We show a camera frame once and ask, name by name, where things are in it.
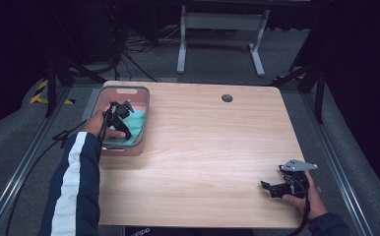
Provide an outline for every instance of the table leg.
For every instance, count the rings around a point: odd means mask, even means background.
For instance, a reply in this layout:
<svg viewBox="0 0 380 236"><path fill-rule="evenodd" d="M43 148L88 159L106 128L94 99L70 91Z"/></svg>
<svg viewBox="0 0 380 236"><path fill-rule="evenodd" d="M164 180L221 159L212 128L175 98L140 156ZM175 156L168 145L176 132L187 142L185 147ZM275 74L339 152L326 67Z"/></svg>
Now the table leg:
<svg viewBox="0 0 380 236"><path fill-rule="evenodd" d="M183 74L186 63L186 6L181 7L181 41L178 51L177 73Z"/></svg>
<svg viewBox="0 0 380 236"><path fill-rule="evenodd" d="M262 20L260 25L258 26L258 34L257 34L257 40L254 43L249 44L250 52L252 60L254 61L255 70L257 71L257 75L259 77L264 77L265 72L263 68L263 64L261 63L260 55L258 54L258 48L260 47L261 38L264 34L264 29L266 28L268 16L270 14L270 10L264 11L264 14L262 15Z"/></svg>
<svg viewBox="0 0 380 236"><path fill-rule="evenodd" d="M120 236L125 236L125 226L120 226Z"/></svg>

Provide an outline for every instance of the dark background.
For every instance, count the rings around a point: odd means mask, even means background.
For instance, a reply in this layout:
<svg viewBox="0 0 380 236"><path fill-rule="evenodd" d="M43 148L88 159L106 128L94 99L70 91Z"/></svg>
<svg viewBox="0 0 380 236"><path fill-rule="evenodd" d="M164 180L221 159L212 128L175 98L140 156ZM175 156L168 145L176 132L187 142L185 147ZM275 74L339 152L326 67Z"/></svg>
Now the dark background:
<svg viewBox="0 0 380 236"><path fill-rule="evenodd" d="M380 177L380 1L335 4L338 10L321 16L316 26L316 16L274 11L269 28L314 26L296 63L304 66L326 59L326 78L334 99ZM127 28L149 38L177 24L180 14L179 6L124 9ZM50 45L79 64L109 60L113 56L109 29L104 8L95 1L52 1L49 5L44 0L0 0L0 119L19 109L25 93L43 77Z"/></svg>

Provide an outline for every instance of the striped sleeve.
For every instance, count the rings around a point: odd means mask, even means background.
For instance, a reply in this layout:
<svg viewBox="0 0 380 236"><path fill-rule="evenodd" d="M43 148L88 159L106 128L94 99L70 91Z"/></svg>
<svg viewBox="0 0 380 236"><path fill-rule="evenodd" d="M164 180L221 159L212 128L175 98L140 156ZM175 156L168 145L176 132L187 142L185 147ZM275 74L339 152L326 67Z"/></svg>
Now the striped sleeve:
<svg viewBox="0 0 380 236"><path fill-rule="evenodd" d="M98 141L71 137L52 176L39 235L98 235Z"/></svg>

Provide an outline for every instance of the metal frame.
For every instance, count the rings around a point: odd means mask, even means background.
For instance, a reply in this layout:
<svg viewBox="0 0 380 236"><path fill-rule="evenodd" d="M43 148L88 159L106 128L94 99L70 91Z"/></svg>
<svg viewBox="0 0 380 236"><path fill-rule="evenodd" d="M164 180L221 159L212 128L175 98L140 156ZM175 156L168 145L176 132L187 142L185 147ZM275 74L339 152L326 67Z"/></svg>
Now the metal frame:
<svg viewBox="0 0 380 236"><path fill-rule="evenodd" d="M263 15L187 13L186 6L183 5L181 7L181 40L180 49L178 51L177 73L184 73L187 49L187 29L255 30L257 31L257 38L255 43L249 44L249 51L257 75L259 77L264 77L265 72L260 55L258 54L258 48L264 34L269 14L269 10L264 11Z"/></svg>
<svg viewBox="0 0 380 236"><path fill-rule="evenodd" d="M341 194L343 195L344 201L346 202L349 214L355 224L355 228L359 235L373 235L372 230L362 212L361 206L359 205L358 199L356 198L355 192L349 183L347 175L343 170L340 161L338 159L337 153L335 152L331 141L325 131L324 126L317 121L314 115L314 105L311 97L308 94L301 94L304 105L306 106L310 118L316 128L316 131L323 143L325 148L325 153L328 156L329 166L332 173L334 174L335 180L337 181L338 187L340 188Z"/></svg>
<svg viewBox="0 0 380 236"><path fill-rule="evenodd" d="M22 158L21 163L16 169L15 173L9 180L2 196L0 197L0 223L3 218L7 215L8 210L12 206L17 193L20 191L24 178L27 177L29 169L34 164L37 159L38 149L42 144L43 138L46 132L51 126L52 120L55 118L57 111L63 106L65 99L67 99L71 88L63 87L61 88L60 94L58 96L55 112L52 112L48 118L44 118L39 126L36 135L34 136L30 147Z"/></svg>

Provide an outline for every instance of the sleeve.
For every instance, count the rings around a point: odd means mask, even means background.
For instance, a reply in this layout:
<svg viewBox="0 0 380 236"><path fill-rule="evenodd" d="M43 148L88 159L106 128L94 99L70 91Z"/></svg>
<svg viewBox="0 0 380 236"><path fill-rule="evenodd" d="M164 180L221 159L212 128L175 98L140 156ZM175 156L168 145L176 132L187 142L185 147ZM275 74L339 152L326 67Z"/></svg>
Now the sleeve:
<svg viewBox="0 0 380 236"><path fill-rule="evenodd" d="M346 236L349 228L343 219L333 213L326 213L310 221L309 230L313 236Z"/></svg>
<svg viewBox="0 0 380 236"><path fill-rule="evenodd" d="M55 170L38 235L98 235L99 144L87 132L71 137Z"/></svg>

